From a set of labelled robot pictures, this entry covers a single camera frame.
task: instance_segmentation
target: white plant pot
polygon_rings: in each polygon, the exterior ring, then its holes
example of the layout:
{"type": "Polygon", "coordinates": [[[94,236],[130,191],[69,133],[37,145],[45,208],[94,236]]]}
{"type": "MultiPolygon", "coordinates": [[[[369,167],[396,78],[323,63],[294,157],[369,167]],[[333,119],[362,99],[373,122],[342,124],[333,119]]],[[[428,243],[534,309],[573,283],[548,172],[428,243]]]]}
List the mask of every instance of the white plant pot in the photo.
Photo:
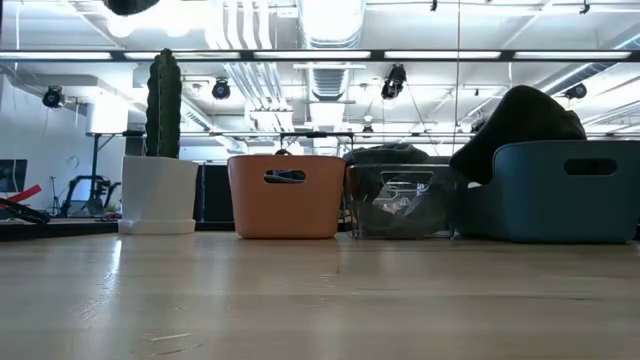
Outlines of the white plant pot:
{"type": "Polygon", "coordinates": [[[195,231],[198,164],[163,157],[125,156],[121,234],[177,235],[195,231]]]}

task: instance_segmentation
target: white wall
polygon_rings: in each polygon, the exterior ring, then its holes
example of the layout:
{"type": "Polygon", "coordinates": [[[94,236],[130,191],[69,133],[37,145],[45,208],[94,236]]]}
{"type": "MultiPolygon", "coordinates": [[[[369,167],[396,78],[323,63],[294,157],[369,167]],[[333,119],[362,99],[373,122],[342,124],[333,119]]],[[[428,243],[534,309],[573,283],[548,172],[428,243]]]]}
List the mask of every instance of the white wall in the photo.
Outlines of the white wall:
{"type": "MultiPolygon", "coordinates": [[[[85,135],[87,118],[79,115],[76,120],[68,109],[47,109],[40,97],[13,87],[5,76],[0,78],[0,92],[0,159],[28,160],[25,189],[38,184],[42,192],[23,203],[47,209],[53,201],[50,176],[56,177],[60,194],[75,176],[91,175],[93,139],[85,135]]],[[[123,156],[124,139],[114,138],[99,153],[97,173],[121,181],[123,156]]],[[[87,199],[88,192],[89,184],[83,182],[74,199],[87,199]]],[[[119,199],[118,191],[112,203],[119,199]]]]}

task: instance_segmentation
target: spotlight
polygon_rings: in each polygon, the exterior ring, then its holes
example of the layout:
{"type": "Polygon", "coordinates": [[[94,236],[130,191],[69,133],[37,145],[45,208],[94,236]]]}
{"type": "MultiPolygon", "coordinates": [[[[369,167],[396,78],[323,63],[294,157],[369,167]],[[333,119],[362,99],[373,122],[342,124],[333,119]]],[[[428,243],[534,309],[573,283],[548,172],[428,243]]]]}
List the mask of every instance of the spotlight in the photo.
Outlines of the spotlight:
{"type": "Polygon", "coordinates": [[[220,77],[216,79],[216,84],[213,86],[213,91],[211,92],[211,95],[213,95],[215,99],[224,100],[231,95],[231,90],[227,82],[227,78],[220,77]]]}
{"type": "Polygon", "coordinates": [[[587,87],[584,86],[582,83],[572,87],[571,89],[567,90],[564,93],[564,96],[567,97],[567,99],[571,100],[571,99],[582,99],[583,97],[587,96],[587,87]]]}
{"type": "Polygon", "coordinates": [[[49,86],[49,90],[42,97],[42,104],[51,109],[59,109],[64,106],[64,96],[60,86],[49,86]]]}
{"type": "Polygon", "coordinates": [[[395,99],[402,92],[402,83],[407,81],[407,73],[402,64],[393,64],[389,75],[384,79],[382,86],[382,98],[385,100],[395,99]]]}

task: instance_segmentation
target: potted cactus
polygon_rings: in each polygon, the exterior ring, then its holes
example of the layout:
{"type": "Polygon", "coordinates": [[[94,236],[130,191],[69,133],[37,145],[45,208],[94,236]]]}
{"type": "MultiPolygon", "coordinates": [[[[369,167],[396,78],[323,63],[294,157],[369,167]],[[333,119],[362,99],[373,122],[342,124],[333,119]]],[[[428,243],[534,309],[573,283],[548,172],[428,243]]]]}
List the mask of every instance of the potted cactus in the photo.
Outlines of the potted cactus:
{"type": "Polygon", "coordinates": [[[198,165],[178,160],[180,151],[180,68],[164,49],[150,68],[146,156],[126,156],[122,169],[123,234],[187,234],[195,230],[198,165]]]}

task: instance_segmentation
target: cactus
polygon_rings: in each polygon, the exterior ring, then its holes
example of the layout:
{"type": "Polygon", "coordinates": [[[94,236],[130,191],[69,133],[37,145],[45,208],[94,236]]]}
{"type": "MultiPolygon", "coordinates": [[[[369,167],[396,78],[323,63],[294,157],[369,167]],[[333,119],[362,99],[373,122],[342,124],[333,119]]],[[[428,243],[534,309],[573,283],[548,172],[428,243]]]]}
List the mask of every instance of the cactus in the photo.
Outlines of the cactus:
{"type": "Polygon", "coordinates": [[[149,75],[146,155],[178,158],[182,82],[171,50],[164,49],[155,57],[149,75]]]}

